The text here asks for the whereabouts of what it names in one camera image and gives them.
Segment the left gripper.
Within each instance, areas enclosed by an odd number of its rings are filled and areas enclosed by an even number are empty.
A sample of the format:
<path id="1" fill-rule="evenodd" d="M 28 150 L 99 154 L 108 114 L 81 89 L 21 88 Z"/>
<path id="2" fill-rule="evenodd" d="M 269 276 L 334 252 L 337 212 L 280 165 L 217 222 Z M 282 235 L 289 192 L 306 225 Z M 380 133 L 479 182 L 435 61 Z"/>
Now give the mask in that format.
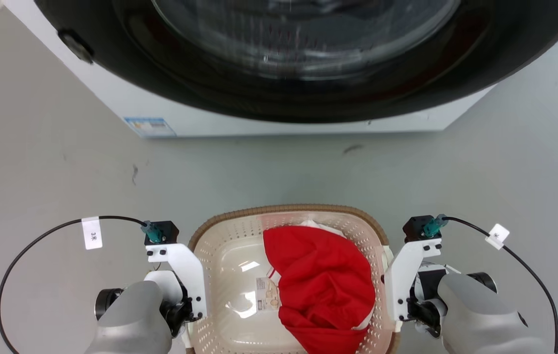
<path id="1" fill-rule="evenodd" d="M 147 273 L 146 281 L 155 282 L 162 293 L 159 311 L 168 325 L 173 338 L 183 331 L 185 323 L 193 319 L 191 298 L 173 271 L 156 270 Z"/>

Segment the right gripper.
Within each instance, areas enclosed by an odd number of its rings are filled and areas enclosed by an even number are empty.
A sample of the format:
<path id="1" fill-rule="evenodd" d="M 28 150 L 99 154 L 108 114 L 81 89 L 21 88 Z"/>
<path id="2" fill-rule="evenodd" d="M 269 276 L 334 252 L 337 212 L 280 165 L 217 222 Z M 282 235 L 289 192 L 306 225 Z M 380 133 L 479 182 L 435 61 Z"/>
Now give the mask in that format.
<path id="1" fill-rule="evenodd" d="M 417 332 L 441 338 L 441 330 L 448 306 L 438 295 L 438 287 L 445 275 L 458 273 L 449 265 L 421 264 L 415 277 L 407 302 L 407 322 L 413 322 Z"/>

